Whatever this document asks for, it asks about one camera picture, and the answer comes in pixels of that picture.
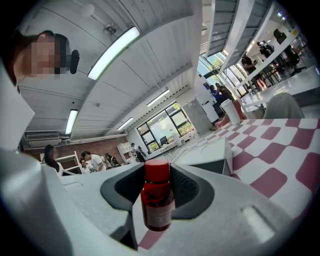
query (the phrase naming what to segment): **brick wall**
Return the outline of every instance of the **brick wall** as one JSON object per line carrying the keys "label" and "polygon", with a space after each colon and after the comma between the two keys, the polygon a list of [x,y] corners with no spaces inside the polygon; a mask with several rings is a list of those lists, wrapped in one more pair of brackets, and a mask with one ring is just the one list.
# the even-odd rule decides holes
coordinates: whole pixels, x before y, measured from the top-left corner
{"label": "brick wall", "polygon": [[[115,156],[120,164],[123,164],[123,160],[119,154],[117,146],[120,143],[126,143],[126,137],[112,138],[106,140],[100,140],[95,142],[83,143],[83,144],[74,144],[74,145],[64,145],[56,147],[58,151],[58,157],[66,157],[69,155],[73,155],[74,151],[79,158],[81,158],[81,153],[85,150],[90,151],[93,154],[97,154],[99,156],[105,156],[106,153],[109,153],[111,156]],[[45,149],[31,149],[25,150],[24,153],[31,155],[40,161],[40,154],[44,153]]]}

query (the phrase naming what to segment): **red and white checkered surface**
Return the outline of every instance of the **red and white checkered surface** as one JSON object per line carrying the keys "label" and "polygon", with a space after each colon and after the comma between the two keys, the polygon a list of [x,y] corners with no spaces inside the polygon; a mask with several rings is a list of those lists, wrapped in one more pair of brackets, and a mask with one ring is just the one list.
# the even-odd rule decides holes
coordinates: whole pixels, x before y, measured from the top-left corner
{"label": "red and white checkered surface", "polygon": [[[239,125],[228,123],[189,148],[224,136],[232,147],[232,176],[265,195],[292,218],[298,217],[320,183],[320,119],[248,119]],[[135,212],[141,211],[141,202],[137,201]],[[136,237],[138,250],[143,252],[165,231],[148,230],[142,218],[140,223]]]}

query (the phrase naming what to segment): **red bottle cap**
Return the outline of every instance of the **red bottle cap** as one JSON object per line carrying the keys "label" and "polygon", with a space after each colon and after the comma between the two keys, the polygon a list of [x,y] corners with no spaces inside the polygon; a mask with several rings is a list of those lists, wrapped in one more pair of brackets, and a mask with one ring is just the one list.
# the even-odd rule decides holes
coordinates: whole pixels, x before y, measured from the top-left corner
{"label": "red bottle cap", "polygon": [[151,159],[145,162],[144,179],[147,182],[165,182],[170,179],[169,163],[164,159]]}

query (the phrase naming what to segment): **blue shirt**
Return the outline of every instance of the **blue shirt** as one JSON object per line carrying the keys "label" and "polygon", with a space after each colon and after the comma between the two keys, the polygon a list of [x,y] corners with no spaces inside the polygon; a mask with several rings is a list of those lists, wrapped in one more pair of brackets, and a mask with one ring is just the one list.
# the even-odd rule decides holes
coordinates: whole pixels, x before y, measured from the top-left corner
{"label": "blue shirt", "polygon": [[211,91],[212,95],[215,97],[216,100],[222,99],[222,95],[219,92],[218,92],[217,95],[215,95],[215,93],[217,92],[216,90],[210,89],[210,91]]}

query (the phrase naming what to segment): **person in blue shirt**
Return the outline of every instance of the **person in blue shirt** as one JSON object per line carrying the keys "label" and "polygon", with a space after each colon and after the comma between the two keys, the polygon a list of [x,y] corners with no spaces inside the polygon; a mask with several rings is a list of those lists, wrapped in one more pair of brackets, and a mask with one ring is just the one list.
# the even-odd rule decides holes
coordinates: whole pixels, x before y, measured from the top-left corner
{"label": "person in blue shirt", "polygon": [[212,95],[215,97],[215,100],[221,104],[222,102],[224,102],[226,99],[219,93],[218,90],[215,89],[214,85],[210,86],[210,91],[212,93]]}

